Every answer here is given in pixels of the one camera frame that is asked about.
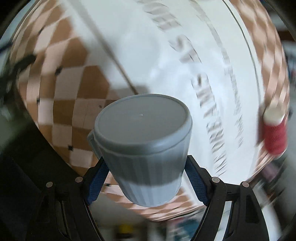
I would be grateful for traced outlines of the red corrugated paper cup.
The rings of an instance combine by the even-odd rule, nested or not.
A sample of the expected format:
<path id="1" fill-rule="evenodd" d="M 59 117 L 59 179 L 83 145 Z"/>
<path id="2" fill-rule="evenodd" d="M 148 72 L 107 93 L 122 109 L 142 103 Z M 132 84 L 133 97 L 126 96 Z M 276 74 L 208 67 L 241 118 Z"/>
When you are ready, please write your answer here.
<path id="1" fill-rule="evenodd" d="M 278 106 L 269 106 L 263 114 L 263 138 L 267 152 L 282 155 L 287 149 L 287 124 L 285 113 Z"/>

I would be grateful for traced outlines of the checkered lettered tablecloth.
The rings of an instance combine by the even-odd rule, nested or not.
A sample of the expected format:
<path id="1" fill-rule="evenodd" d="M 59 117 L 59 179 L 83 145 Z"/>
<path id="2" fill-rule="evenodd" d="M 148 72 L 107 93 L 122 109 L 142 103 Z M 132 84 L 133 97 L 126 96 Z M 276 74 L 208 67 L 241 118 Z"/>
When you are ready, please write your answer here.
<path id="1" fill-rule="evenodd" d="M 12 63 L 34 53 L 18 89 L 43 136 L 85 174 L 97 115 L 142 93 L 191 112 L 189 148 L 223 181 L 252 180 L 273 159 L 260 135 L 267 104 L 288 109 L 278 32 L 259 1 L 38 1 L 13 36 Z"/>

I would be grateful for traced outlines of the grey plastic mug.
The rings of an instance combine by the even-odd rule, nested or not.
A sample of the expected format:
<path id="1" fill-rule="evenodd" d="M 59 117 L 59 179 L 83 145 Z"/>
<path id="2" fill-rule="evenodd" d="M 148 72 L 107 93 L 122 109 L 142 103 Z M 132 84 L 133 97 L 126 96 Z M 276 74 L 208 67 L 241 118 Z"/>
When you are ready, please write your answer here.
<path id="1" fill-rule="evenodd" d="M 157 207 L 173 199 L 181 186 L 192 126 L 180 100 L 133 95 L 98 114 L 88 142 L 132 203 Z"/>

